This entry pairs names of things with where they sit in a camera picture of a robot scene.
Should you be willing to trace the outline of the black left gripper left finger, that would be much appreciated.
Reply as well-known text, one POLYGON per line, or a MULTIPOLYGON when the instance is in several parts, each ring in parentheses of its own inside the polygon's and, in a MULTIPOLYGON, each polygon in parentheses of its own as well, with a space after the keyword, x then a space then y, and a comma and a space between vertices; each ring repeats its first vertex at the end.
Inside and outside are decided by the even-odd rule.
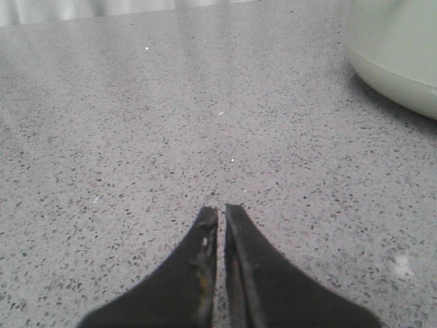
POLYGON ((171 255, 120 297, 87 314, 79 327, 211 327, 218 213, 203 207, 171 255))

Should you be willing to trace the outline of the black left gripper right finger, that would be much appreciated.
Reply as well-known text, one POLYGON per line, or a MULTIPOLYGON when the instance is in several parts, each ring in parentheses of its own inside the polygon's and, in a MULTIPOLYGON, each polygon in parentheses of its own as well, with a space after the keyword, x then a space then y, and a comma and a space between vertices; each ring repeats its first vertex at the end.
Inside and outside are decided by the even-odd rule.
POLYGON ((226 206, 232 327, 381 327, 369 310, 321 286, 278 252, 240 205, 226 206))

